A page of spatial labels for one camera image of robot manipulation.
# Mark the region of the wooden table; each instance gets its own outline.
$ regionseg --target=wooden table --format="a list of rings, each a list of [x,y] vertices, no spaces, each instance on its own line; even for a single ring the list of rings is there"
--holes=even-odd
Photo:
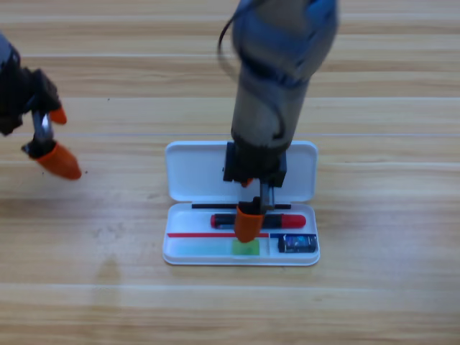
[[[460,344],[458,0],[342,0],[296,135],[321,154],[316,266],[163,262],[164,148],[229,138],[237,2],[0,1],[84,171],[30,162],[30,119],[1,141],[0,344]]]

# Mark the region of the green eraser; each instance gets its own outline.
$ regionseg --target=green eraser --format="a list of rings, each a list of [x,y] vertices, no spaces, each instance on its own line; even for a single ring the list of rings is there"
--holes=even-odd
[[[259,240],[255,239],[248,243],[241,243],[237,239],[231,244],[231,253],[233,255],[259,255]]]

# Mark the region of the red stripe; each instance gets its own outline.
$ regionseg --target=red stripe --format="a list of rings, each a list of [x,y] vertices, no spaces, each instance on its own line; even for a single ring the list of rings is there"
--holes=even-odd
[[[235,234],[230,232],[172,232],[167,234],[171,238],[189,238],[189,239],[205,239],[205,238],[220,238],[220,239],[234,239]],[[269,234],[260,234],[258,238],[268,238]]]

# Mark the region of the red pen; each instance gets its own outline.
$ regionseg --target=red pen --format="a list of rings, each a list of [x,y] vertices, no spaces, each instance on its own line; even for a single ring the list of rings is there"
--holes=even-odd
[[[211,216],[211,227],[214,229],[232,229],[236,215],[232,213],[218,213]],[[301,229],[307,220],[301,214],[267,214],[262,229]]]

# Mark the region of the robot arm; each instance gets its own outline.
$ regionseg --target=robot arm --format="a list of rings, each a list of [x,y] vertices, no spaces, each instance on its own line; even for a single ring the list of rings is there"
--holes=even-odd
[[[54,140],[51,122],[67,122],[58,90],[41,70],[22,68],[18,51],[0,33],[0,132],[10,135],[29,111],[34,137],[22,150],[55,175],[80,178],[77,159]]]
[[[275,206],[274,188],[286,174],[311,76],[320,68],[338,28],[337,0],[241,0],[233,18],[241,60],[224,180],[260,181],[260,197],[240,203],[235,233],[255,238]]]

